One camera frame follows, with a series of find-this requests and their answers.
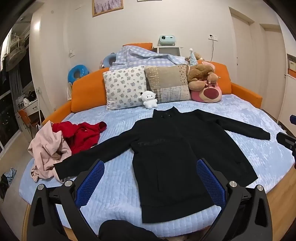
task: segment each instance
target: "blue gripper pad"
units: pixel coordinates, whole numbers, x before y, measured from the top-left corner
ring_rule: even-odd
[[[196,171],[209,195],[211,196],[214,204],[220,206],[223,209],[226,203],[225,189],[222,187],[220,182],[203,160],[197,161]]]
[[[105,165],[99,161],[77,189],[75,204],[79,209],[88,203],[104,172]]]

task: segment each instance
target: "jacket sleeve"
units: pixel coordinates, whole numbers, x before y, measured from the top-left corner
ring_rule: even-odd
[[[224,130],[260,140],[270,140],[270,134],[260,127],[252,126],[241,121],[233,120],[220,115],[215,115],[202,110],[195,110],[193,111],[193,113],[195,116],[203,121],[212,121],[217,123]]]
[[[74,177],[88,170],[97,159],[108,162],[131,147],[131,143],[139,137],[135,126],[118,136],[105,140],[88,150],[70,156],[62,162],[54,164],[59,179]]]

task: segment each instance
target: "light blue mattress cover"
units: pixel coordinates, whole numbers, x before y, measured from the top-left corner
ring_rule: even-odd
[[[223,95],[222,101],[206,104],[195,101],[163,103],[158,110],[167,110],[175,106],[180,112],[201,109],[214,114],[226,116],[254,126],[263,128],[271,134],[271,140],[257,140],[240,134],[227,132],[241,148],[252,164],[258,179],[249,185],[257,184],[270,191],[289,171],[294,164],[292,152],[276,141],[276,135],[283,130],[263,111],[254,108],[250,103],[235,95]],[[137,120],[152,117],[153,110],[143,106],[122,110],[107,111],[106,106],[71,114],[66,119],[78,124],[88,122],[95,124],[100,121],[107,123],[107,129],[101,134],[99,143],[129,130]],[[133,151],[131,149],[122,155],[105,163],[105,173],[91,196],[88,204],[81,211],[95,233],[100,225],[109,219],[127,220],[136,226],[154,232],[159,237],[173,237],[201,230],[213,223],[220,207],[212,206],[196,214],[164,223],[143,224],[139,192],[132,167]],[[47,187],[59,186],[56,179],[39,179],[37,183],[30,176],[33,159],[29,162],[22,176],[19,193],[31,204],[37,185],[44,183]],[[61,205],[57,205],[62,224],[70,228]]]

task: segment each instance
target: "floral pillow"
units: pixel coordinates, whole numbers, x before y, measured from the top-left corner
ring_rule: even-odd
[[[144,69],[145,66],[141,65],[103,73],[108,110],[143,105],[139,97],[147,90]]]

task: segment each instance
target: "wall hanging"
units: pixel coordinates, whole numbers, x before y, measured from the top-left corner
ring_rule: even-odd
[[[123,0],[92,0],[93,17],[123,9]]]

